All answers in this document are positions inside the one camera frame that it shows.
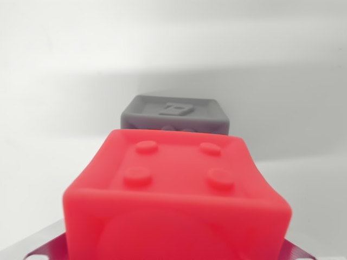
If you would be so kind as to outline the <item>gripper left finger with black rubber pad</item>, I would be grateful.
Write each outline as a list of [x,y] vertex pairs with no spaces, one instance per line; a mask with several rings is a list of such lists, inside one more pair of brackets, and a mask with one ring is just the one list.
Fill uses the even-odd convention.
[[33,255],[69,259],[63,219],[1,250],[1,259],[28,259]]

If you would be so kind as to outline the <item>gripper right finger with black rubber pad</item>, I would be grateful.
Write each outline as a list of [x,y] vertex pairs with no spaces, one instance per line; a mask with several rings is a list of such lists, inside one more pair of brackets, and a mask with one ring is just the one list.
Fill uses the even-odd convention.
[[316,259],[346,259],[346,235],[333,232],[288,232],[286,239]]

